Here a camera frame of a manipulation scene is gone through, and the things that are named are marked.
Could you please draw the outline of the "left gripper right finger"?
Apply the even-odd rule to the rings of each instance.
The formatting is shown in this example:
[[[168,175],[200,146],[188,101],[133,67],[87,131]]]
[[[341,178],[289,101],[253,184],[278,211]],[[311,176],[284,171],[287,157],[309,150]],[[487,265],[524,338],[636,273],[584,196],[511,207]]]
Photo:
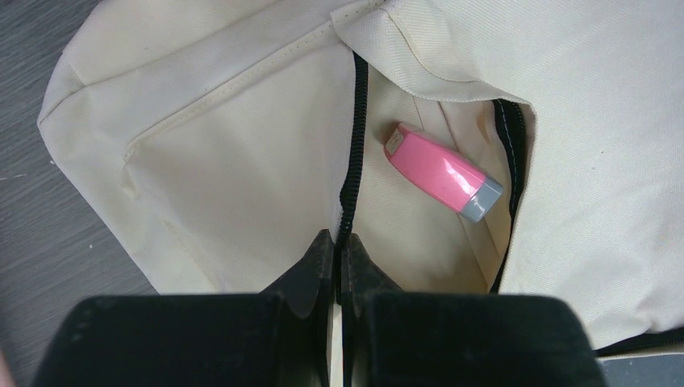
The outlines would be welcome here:
[[[373,298],[401,288],[372,261],[356,234],[343,248],[340,269],[343,385],[371,386]]]

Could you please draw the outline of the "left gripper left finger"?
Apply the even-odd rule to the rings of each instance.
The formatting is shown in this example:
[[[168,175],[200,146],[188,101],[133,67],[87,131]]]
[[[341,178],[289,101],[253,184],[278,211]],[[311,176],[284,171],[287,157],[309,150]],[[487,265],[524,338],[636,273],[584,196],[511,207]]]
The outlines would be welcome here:
[[[265,288],[282,300],[277,329],[277,385],[329,386],[335,244],[321,230],[303,257]]]

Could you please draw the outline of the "pink eraser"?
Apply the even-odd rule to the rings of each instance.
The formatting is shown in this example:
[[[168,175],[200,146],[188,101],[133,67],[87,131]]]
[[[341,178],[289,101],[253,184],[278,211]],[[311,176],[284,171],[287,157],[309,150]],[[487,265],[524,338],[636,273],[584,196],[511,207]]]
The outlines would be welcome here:
[[[409,182],[471,222],[480,222],[503,195],[496,180],[417,127],[397,124],[384,153]]]

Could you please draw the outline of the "cream canvas backpack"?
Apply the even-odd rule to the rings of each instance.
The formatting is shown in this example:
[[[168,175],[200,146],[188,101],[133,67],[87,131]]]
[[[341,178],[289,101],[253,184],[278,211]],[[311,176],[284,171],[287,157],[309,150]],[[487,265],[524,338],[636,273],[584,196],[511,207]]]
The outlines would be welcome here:
[[[591,344],[683,325],[680,1],[104,1],[38,127],[162,293],[252,292],[340,230],[401,287],[546,295]],[[503,187],[478,223],[409,182],[405,123]]]

